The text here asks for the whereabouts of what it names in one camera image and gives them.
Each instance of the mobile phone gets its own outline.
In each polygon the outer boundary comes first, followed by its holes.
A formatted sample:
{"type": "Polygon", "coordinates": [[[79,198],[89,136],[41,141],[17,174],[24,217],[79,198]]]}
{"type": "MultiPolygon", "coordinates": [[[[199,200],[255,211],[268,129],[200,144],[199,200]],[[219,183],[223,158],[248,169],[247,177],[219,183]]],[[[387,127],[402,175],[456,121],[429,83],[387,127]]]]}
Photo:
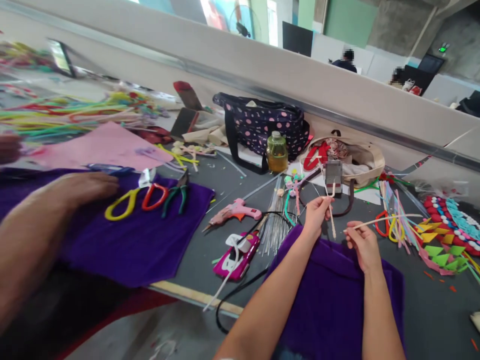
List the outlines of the mobile phone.
{"type": "Polygon", "coordinates": [[[58,40],[47,38],[50,51],[55,61],[56,70],[62,75],[69,78],[76,78],[74,67],[70,61],[69,54],[67,52],[67,46],[58,40]]]}
{"type": "Polygon", "coordinates": [[[192,131],[198,117],[199,113],[197,111],[182,107],[171,128],[170,137],[181,142],[184,141],[182,135],[192,131]]]}

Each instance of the red scissors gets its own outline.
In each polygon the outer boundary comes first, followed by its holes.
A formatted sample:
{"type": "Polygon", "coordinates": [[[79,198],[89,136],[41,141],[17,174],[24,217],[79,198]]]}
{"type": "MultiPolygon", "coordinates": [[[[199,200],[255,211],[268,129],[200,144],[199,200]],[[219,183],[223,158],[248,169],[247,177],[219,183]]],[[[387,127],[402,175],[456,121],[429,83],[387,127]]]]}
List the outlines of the red scissors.
{"type": "Polygon", "coordinates": [[[148,188],[148,191],[141,203],[141,208],[143,211],[151,211],[158,208],[160,205],[162,205],[169,196],[169,189],[165,186],[157,184],[156,182],[152,182],[152,180],[155,178],[155,173],[156,173],[156,168],[153,168],[151,170],[149,169],[143,170],[138,180],[138,187],[130,190],[122,197],[119,197],[117,200],[113,202],[113,204],[107,207],[105,210],[105,218],[110,221],[119,221],[119,220],[125,219],[130,214],[132,214],[135,208],[135,203],[137,201],[137,195],[140,192],[140,190],[143,188],[148,188]],[[152,205],[149,205],[150,198],[152,197],[152,194],[155,191],[155,189],[162,190],[163,194],[161,195],[160,200],[158,200],[156,203],[152,205]],[[117,207],[117,205],[127,199],[128,199],[128,204],[125,212],[121,215],[114,216],[113,211],[117,207]]]}

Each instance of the pink glue gun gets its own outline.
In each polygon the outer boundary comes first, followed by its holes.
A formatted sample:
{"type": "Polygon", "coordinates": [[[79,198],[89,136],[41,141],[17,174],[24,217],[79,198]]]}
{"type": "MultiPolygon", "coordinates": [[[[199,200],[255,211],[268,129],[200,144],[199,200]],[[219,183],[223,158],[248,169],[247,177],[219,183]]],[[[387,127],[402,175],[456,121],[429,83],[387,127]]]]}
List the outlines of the pink glue gun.
{"type": "Polygon", "coordinates": [[[223,225],[230,218],[237,218],[239,221],[246,216],[253,218],[254,220],[260,220],[262,217],[262,212],[260,210],[245,207],[245,200],[243,199],[236,199],[233,204],[229,204],[225,206],[222,210],[220,210],[211,220],[208,222],[208,226],[203,229],[202,233],[212,226],[220,226],[223,225]]]}

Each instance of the person's left hand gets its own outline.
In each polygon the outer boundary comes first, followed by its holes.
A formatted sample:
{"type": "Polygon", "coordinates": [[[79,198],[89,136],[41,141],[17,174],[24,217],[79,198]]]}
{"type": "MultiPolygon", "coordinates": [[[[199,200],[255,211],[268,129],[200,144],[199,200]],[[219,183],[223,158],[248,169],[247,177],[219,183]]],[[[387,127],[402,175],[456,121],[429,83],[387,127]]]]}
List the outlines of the person's left hand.
{"type": "Polygon", "coordinates": [[[0,165],[20,159],[22,138],[15,134],[0,134],[0,165]]]}
{"type": "Polygon", "coordinates": [[[320,196],[306,205],[305,225],[303,231],[308,237],[318,239],[322,233],[322,223],[330,219],[329,205],[335,199],[330,196],[320,196]]]}

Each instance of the plastic bag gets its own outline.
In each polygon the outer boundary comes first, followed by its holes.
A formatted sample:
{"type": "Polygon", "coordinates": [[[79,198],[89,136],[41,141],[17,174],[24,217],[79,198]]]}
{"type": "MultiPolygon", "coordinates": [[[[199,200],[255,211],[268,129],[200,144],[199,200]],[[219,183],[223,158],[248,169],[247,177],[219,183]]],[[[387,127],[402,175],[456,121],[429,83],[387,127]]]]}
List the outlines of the plastic bag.
{"type": "Polygon", "coordinates": [[[415,191],[423,196],[436,196],[444,199],[463,198],[469,195],[469,182],[452,179],[434,181],[413,181],[415,191]]]}

